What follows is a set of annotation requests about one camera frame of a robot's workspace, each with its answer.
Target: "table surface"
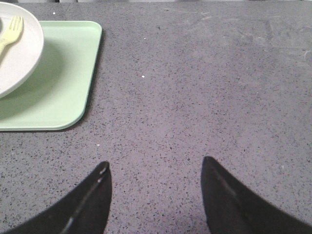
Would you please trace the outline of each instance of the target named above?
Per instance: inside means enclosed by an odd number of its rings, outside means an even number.
[[[204,156],[312,224],[312,2],[20,6],[39,20],[96,21],[104,35],[77,124],[0,133],[0,232],[107,160],[105,233],[209,233]]]

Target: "speckled surface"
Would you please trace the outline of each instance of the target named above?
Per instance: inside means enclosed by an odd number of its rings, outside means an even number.
[[[0,232],[107,160],[105,233],[209,233],[205,155],[312,224],[312,2],[21,6],[39,20],[93,20],[105,33],[81,121],[0,133]]]

